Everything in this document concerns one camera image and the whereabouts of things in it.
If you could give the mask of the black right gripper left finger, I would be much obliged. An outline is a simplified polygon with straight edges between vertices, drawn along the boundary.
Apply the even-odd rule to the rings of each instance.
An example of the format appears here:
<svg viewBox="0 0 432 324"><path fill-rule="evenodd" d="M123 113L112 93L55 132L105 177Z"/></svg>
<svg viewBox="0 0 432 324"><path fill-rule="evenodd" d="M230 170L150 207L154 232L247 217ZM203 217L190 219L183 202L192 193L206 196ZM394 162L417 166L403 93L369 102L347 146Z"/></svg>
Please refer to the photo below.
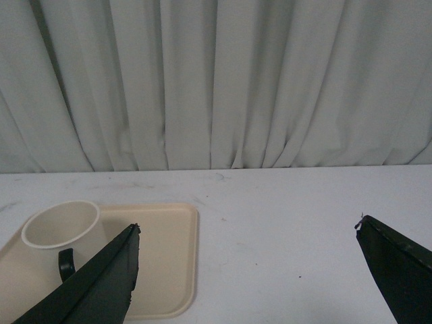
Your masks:
<svg viewBox="0 0 432 324"><path fill-rule="evenodd" d="M81 268L58 253L62 284L15 323L123 323L138 277L140 227L131 224Z"/></svg>

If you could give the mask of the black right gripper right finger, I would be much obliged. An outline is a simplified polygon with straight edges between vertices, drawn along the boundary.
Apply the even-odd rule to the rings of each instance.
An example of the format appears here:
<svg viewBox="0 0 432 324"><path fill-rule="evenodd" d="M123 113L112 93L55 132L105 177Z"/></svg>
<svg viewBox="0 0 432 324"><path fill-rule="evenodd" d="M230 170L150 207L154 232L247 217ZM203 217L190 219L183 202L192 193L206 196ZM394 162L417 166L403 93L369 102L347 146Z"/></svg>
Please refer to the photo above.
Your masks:
<svg viewBox="0 0 432 324"><path fill-rule="evenodd" d="M431 322L431 251L378 219L354 226L369 271L397 323Z"/></svg>

